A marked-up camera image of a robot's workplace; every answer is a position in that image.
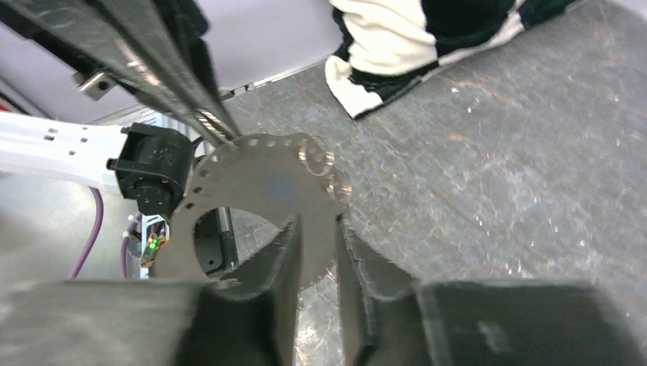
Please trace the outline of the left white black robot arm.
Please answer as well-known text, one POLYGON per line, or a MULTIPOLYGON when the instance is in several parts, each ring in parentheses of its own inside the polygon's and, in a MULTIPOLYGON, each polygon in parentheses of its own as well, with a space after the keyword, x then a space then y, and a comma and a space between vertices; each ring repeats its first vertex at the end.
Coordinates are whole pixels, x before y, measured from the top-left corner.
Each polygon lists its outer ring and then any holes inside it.
MULTIPOLYGON (((221 103, 204 42, 208 20, 195 1, 3 1, 1 21, 206 142, 228 144, 240 135, 221 103)), ((121 194, 147 214, 175 209, 191 163, 190 142, 177 130, 1 115, 3 170, 121 194)))

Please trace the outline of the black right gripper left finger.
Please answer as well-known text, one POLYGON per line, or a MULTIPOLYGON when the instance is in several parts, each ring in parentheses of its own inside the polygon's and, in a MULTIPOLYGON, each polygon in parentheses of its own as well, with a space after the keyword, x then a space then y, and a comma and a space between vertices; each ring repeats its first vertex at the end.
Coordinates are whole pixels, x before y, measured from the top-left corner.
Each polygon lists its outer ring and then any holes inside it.
POLYGON ((213 281, 24 284, 1 299, 3 365, 290 365, 301 219, 213 281))

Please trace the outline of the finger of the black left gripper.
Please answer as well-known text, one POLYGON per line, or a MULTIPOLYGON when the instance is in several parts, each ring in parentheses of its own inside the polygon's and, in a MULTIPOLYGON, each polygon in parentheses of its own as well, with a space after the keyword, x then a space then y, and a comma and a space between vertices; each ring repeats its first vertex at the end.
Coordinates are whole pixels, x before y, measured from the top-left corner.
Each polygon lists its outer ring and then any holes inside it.
POLYGON ((220 99, 195 1, 103 1, 101 13, 125 39, 124 55, 150 98, 205 138, 237 138, 220 99))
MULTIPOLYGON (((123 53, 125 39, 101 13, 101 2, 3 1, 1 22, 78 71, 105 72, 142 104, 178 120, 144 90, 142 78, 123 53)), ((233 139, 203 138, 213 145, 233 139)))

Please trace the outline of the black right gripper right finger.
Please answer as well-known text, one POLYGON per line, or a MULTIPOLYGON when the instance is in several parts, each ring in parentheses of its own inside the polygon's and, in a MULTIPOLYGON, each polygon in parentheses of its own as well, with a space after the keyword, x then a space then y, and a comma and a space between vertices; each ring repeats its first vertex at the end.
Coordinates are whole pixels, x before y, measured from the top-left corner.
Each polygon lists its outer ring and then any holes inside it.
POLYGON ((644 365, 620 311, 582 281, 421 281, 336 219, 347 365, 644 365))

